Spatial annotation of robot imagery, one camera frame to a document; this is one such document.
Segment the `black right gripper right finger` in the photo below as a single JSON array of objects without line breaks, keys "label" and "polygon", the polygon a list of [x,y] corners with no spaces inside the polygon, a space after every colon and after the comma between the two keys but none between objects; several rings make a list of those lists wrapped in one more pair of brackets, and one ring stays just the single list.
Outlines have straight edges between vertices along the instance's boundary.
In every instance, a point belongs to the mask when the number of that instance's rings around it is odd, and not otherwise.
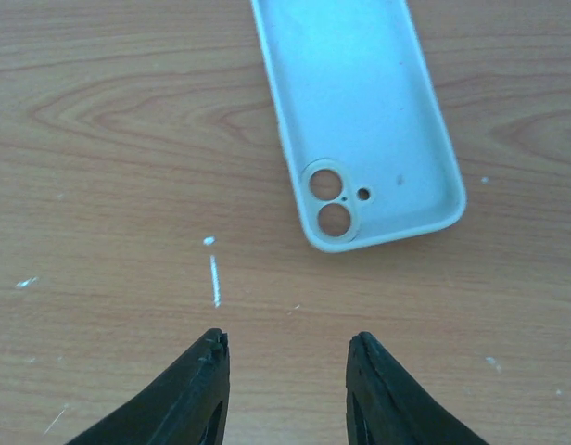
[{"label": "black right gripper right finger", "polygon": [[349,343],[349,444],[483,444],[444,409],[369,332]]}]

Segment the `cream phone case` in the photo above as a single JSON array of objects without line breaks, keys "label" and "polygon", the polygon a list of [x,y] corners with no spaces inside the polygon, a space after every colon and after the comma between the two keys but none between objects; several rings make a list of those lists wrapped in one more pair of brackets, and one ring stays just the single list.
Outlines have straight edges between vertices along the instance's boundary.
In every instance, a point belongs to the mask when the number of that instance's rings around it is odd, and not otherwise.
[{"label": "cream phone case", "polygon": [[308,241],[339,253],[456,223],[463,177],[408,4],[251,7]]}]

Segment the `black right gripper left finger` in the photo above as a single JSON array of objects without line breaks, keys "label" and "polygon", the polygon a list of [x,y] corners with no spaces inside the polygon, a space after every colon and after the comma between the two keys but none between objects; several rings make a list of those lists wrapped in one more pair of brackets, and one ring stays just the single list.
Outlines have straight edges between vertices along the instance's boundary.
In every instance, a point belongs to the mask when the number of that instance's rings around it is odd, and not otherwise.
[{"label": "black right gripper left finger", "polygon": [[221,444],[230,391],[228,335],[211,328],[142,391],[71,444]]}]

